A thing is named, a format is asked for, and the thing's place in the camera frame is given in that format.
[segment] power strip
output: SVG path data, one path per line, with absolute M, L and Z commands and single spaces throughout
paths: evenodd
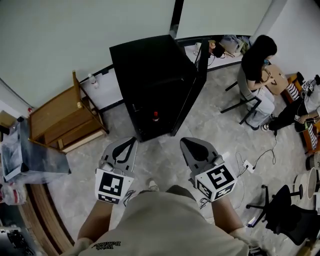
M 254 166 L 248 161 L 248 160 L 245 160 L 244 163 L 243 163 L 243 167 L 246 168 L 250 173 L 254 173 L 255 169 L 254 169 Z

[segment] black furniture box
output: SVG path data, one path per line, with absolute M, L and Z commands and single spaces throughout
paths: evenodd
M 208 41 L 201 48 L 208 53 Z M 205 63 L 199 70 L 170 35 L 116 45 L 110 53 L 139 140 L 174 136 L 206 82 L 208 54 L 198 58 L 198 67 Z

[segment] chair leg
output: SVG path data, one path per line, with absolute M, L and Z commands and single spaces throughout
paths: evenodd
M 233 110 L 233 109 L 235 109 L 235 108 L 237 108 L 237 107 L 239 107 L 239 106 L 242 106 L 242 105 L 244 105 L 244 104 L 246 104 L 246 103 L 247 103 L 246 101 L 241 100 L 238 104 L 235 104 L 235 105 L 233 105 L 233 106 L 231 106 L 231 107 L 228 107 L 228 108 L 222 110 L 220 113 L 223 114 L 223 113 L 228 112 L 228 111 L 230 111 L 230 110 Z
M 250 208 L 257 208 L 257 209 L 264 209 L 265 207 L 264 206 L 258 206 L 258 205 L 252 205 L 252 204 L 247 204 L 246 205 L 246 208 L 247 209 L 250 209 Z
M 302 184 L 300 184 L 300 186 L 299 186 L 299 191 L 290 193 L 290 196 L 291 197 L 299 196 L 300 200 L 301 200 L 302 197 L 304 196 L 304 188 L 303 188 Z
M 261 103 L 261 100 L 258 99 L 257 100 L 257 103 L 254 104 L 254 106 L 251 108 L 251 110 L 244 116 L 244 118 L 241 120 L 241 122 L 239 123 L 240 125 L 242 125 L 246 120 L 247 118 L 256 111 L 257 107 L 259 106 L 259 104 Z
M 266 215 L 266 208 L 268 207 L 269 205 L 269 190 L 268 190 L 268 186 L 266 185 L 262 185 L 261 186 L 262 189 L 265 189 L 265 205 L 264 206 L 258 206 L 258 205 L 252 205 L 252 204 L 247 204 L 246 205 L 246 208 L 249 209 L 249 208 L 257 208 L 257 209 L 263 209 L 262 213 L 260 214 L 260 216 L 256 219 L 256 221 L 251 225 L 251 224 L 248 224 L 248 228 L 254 228 L 257 223 L 259 221 L 261 221 L 261 219 L 263 218 L 263 216 Z
M 238 83 L 237 81 L 234 82 L 234 83 L 233 83 L 232 85 L 230 85 L 227 89 L 225 89 L 225 91 L 226 91 L 226 92 L 229 91 L 232 87 L 235 87 L 237 83 Z
M 268 206 L 269 205 L 269 190 L 268 190 L 268 186 L 266 185 L 262 185 L 263 189 L 265 189 L 265 205 L 264 207 Z

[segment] white wall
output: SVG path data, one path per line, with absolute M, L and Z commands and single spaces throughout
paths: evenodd
M 177 38 L 255 33 L 272 0 L 184 0 Z
M 0 80 L 0 112 L 5 111 L 15 118 L 28 117 L 28 105 L 9 91 Z
M 320 74 L 320 8 L 314 0 L 288 0 L 267 33 L 278 52 L 271 62 L 305 79 Z
M 258 36 L 269 33 L 272 26 L 275 24 L 280 13 L 284 9 L 288 0 L 272 0 L 267 12 L 265 13 L 259 27 L 255 33 L 250 37 L 250 41 L 254 42 Z
M 111 65 L 109 47 L 168 34 L 174 5 L 175 0 L 1 0 L 0 77 L 39 107 L 72 85 L 72 70 L 82 80 Z

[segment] person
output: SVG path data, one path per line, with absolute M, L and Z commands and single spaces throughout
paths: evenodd
M 185 188 L 140 192 L 125 208 L 117 227 L 109 230 L 113 205 L 97 201 L 82 225 L 74 247 L 63 256 L 266 256 L 245 235 L 243 223 L 227 195 L 211 203 L 215 225 L 201 215 Z
M 320 87 L 315 85 L 310 96 L 301 93 L 300 97 L 286 106 L 285 109 L 271 122 L 261 126 L 261 130 L 277 131 L 294 123 L 295 116 L 299 116 L 297 122 L 304 124 L 309 119 L 320 116 Z
M 252 45 L 252 47 L 244 54 L 241 67 L 244 71 L 247 86 L 252 95 L 257 96 L 261 103 L 245 121 L 253 130 L 258 130 L 259 126 L 265 121 L 275 110 L 275 98 L 271 92 L 266 89 L 265 85 L 274 82 L 272 74 L 268 73 L 268 78 L 262 82 L 262 70 L 265 60 L 270 60 L 277 53 L 277 45 L 274 40 L 267 35 L 260 35 Z M 256 100 L 247 103 L 252 108 Z

